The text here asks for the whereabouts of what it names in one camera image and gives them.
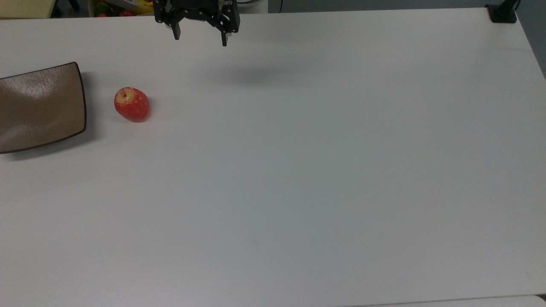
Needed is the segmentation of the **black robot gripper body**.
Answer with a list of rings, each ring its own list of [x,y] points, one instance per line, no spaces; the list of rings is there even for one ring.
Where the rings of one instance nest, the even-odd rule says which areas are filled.
[[[224,21],[218,0],[171,0],[170,5],[170,22],[182,19]]]

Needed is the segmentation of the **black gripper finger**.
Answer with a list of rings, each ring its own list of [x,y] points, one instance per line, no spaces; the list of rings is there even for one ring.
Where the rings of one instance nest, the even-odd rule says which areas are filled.
[[[240,14],[237,2],[216,2],[217,11],[212,15],[214,26],[221,33],[222,46],[227,46],[228,37],[238,33]]]
[[[185,0],[154,0],[154,17],[172,30],[175,40],[180,40],[180,21],[186,16]]]

